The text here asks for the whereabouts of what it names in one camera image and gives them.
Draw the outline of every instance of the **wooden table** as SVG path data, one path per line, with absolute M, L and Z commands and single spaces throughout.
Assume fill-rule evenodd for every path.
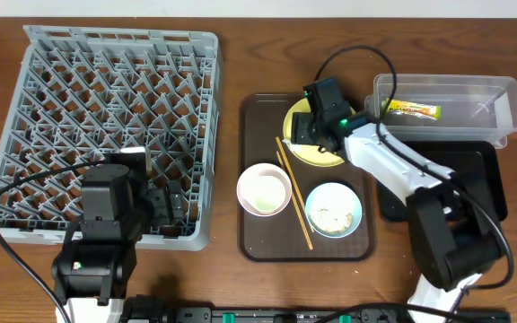
M 237 247 L 239 105 L 256 92 L 298 92 L 334 50 L 353 44 L 382 48 L 399 73 L 509 75 L 517 80 L 517 20 L 375 19 L 0 19 L 0 134 L 28 40 L 23 24 L 212 31 L 219 36 L 226 73 L 218 132 L 211 241 L 200 252 L 139 250 L 128 295 L 211 301 L 230 307 L 334 307 L 362 301 L 406 301 L 419 277 L 405 224 L 377 219 L 378 247 L 358 264 L 254 264 Z M 359 100 L 387 67 L 365 52 L 334 61 Z M 503 289 L 473 292 L 467 306 L 507 308 L 517 322 L 517 134 L 498 152 L 510 210 L 504 222 L 516 260 Z M 59 247 L 15 245 L 49 284 Z M 502 278 L 502 260 L 482 279 Z M 0 322 L 51 322 L 47 295 L 0 248 Z

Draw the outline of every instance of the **snack package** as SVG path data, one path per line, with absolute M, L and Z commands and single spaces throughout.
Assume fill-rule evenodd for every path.
M 382 102 L 383 108 L 385 104 L 386 101 L 384 100 Z M 386 113 L 403 114 L 419 118 L 430 118 L 432 120 L 438 120 L 440 119 L 441 110 L 442 106 L 406 102 L 402 100 L 392 100 Z

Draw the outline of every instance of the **yellow bowl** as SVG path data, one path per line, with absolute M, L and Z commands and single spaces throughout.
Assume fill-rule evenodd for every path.
M 291 140 L 291 133 L 293 132 L 294 112 L 311 112 L 308 100 L 306 98 L 299 100 L 286 112 L 285 122 L 283 122 L 283 135 L 285 140 L 288 141 Z M 312 166 L 331 167 L 345 162 L 334 153 L 320 153 L 318 146 L 294 144 L 290 151 L 296 158 Z

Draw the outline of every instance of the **cable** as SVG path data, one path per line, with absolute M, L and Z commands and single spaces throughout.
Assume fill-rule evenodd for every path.
M 494 232 L 498 238 L 498 242 L 502 245 L 502 247 L 504 249 L 504 254 L 508 261 L 508 271 L 507 271 L 504 279 L 502 279 L 500 282 L 494 283 L 494 284 L 471 285 L 471 286 L 465 287 L 465 293 L 468 293 L 469 290 L 495 289 L 495 288 L 499 288 L 499 287 L 502 287 L 502 286 L 508 284 L 512 280 L 513 272 L 514 272 L 514 262 L 513 262 L 512 250 L 510 249 L 510 245 L 508 244 L 508 241 L 506 240 L 504 234 L 502 233 L 500 228 L 498 228 L 498 226 L 494 223 L 494 221 L 492 220 L 490 215 L 486 212 L 484 207 L 472 195 L 470 195 L 468 192 L 466 192 L 463 189 L 461 189 L 460 187 L 458 187 L 456 184 L 447 180 L 446 178 L 439 175 L 438 173 L 436 173 L 432 170 L 429 170 L 427 165 L 421 165 L 420 163 L 414 161 L 412 158 L 406 156 L 404 153 L 402 153 L 401 151 L 396 149 L 396 147 L 392 146 L 392 144 L 390 144 L 388 142 L 388 140 L 386 139 L 386 136 L 381 132 L 382 119 L 386 115 L 386 112 L 388 111 L 388 107 L 390 106 L 390 103 L 394 99 L 394 95 L 396 94 L 396 90 L 398 87 L 396 69 L 394 68 L 394 65 L 388 59 L 388 57 L 384 53 L 382 53 L 379 49 L 374 48 L 372 46 L 368 46 L 368 45 L 353 45 L 353 46 L 349 46 L 346 48 L 341 48 L 341 49 L 337 50 L 336 52 L 334 52 L 332 55 L 330 55 L 330 57 L 327 58 L 327 60 L 322 64 L 319 71 L 316 73 L 316 76 L 314 77 L 314 81 L 317 81 L 320 78 L 320 75 L 322 74 L 322 70 L 324 70 L 326 65 L 328 65 L 334 57 L 337 57 L 338 55 L 340 55 L 342 53 L 345 53 L 345 52 L 351 51 L 351 50 L 355 50 L 355 49 L 366 49 L 366 50 L 370 50 L 373 53 L 377 54 L 386 62 L 386 64 L 388 65 L 388 67 L 390 69 L 390 72 L 392 73 L 392 91 L 390 92 L 390 96 L 389 96 L 388 100 L 386 101 L 386 104 L 384 104 L 384 108 L 380 112 L 378 122 L 376 122 L 376 134 L 377 134 L 380 142 L 383 143 L 385 146 L 387 146 L 398 157 L 402 158 L 409 164 L 413 165 L 414 167 L 416 167 L 423 173 L 428 174 L 428 175 L 432 176 L 433 178 L 440 180 L 442 183 L 448 185 L 450 188 L 452 188 L 454 191 L 456 191 L 463 199 L 465 199 L 466 201 L 471 203 L 474 207 L 476 207 L 478 209 L 478 211 L 480 213 L 482 213 L 482 215 L 484 216 L 484 218 L 486 219 L 488 224 L 490 224 L 490 226 L 492 227 L 492 230 L 494 230 Z
M 95 165 L 99 165 L 99 164 L 102 164 L 102 163 L 105 163 L 105 161 L 83 162 L 83 163 L 76 164 L 76 165 L 69 166 L 69 167 L 65 167 L 65 168 L 62 168 L 62 169 L 49 170 L 49 171 L 44 171 L 44 172 L 41 172 L 41 173 L 38 173 L 38 174 L 35 174 L 35 175 L 31 175 L 31 176 L 26 177 L 24 179 L 20 179 L 20 180 L 14 182 L 12 184 L 9 184 L 9 185 L 5 186 L 4 188 L 1 188 L 0 189 L 0 196 L 3 193 L 7 192 L 8 190 L 12 189 L 12 188 L 16 188 L 16 187 L 18 187 L 18 186 L 20 186 L 22 184 L 25 184 L 25 183 L 27 183 L 29 181 L 32 181 L 32 180 L 35 180 L 35 179 L 44 179 L 47 176 L 57 175 L 57 174 L 62 173 L 64 171 L 77 170 L 77 169 L 80 169 L 82 167 L 95 166 Z M 63 305 L 61 305 L 61 301 L 58 299 L 58 297 L 55 295 L 55 293 L 49 288 L 49 286 L 45 283 L 45 281 L 43 279 L 41 279 L 41 277 L 39 277 L 39 275 L 37 275 L 37 273 L 35 273 L 35 271 L 33 269 L 31 269 L 31 267 L 29 267 L 25 263 L 25 261 L 23 261 L 23 259 L 21 257 L 19 257 L 19 255 L 17 253 L 15 253 L 15 251 L 11 248 L 11 246 L 7 243 L 7 241 L 5 241 L 5 239 L 1 235 L 1 233 L 0 233 L 0 245 L 1 245 L 1 248 L 3 248 L 9 254 L 9 256 L 13 260 L 19 266 L 21 266 L 21 268 L 23 268 L 31 276 L 31 278 L 33 278 L 33 280 L 35 280 L 35 282 L 37 282 L 37 284 L 39 284 L 39 286 L 41 286 L 41 288 L 43 288 L 43 290 L 47 293 L 47 295 L 49 295 L 51 300 L 55 303 L 55 306 L 57 306 L 57 308 L 59 309 L 59 312 L 61 313 L 61 316 L 63 317 L 64 322 L 65 323 L 71 323 L 71 320 L 69 319 L 69 316 L 67 315 L 67 312 L 63 308 Z
M 412 305 L 412 304 L 401 304 L 401 303 L 389 303 L 389 302 L 376 302 L 366 303 L 351 306 L 349 308 L 334 312 L 323 319 L 319 319 L 314 323 L 327 323 L 333 319 L 338 319 L 343 315 L 350 314 L 352 312 L 359 312 L 362 310 L 413 310 L 426 314 L 431 314 L 447 319 L 452 319 L 460 323 L 481 323 L 479 320 L 473 318 L 467 318 L 461 315 L 450 313 L 443 310 L 435 310 L 424 306 Z

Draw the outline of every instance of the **transparent container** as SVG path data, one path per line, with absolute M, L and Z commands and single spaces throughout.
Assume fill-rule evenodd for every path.
M 366 109 L 378 116 L 392 91 L 392 75 L 374 79 Z M 396 100 L 442 107 L 438 120 L 388 114 L 384 124 L 399 140 L 488 141 L 504 147 L 517 132 L 517 82 L 507 76 L 398 74 Z

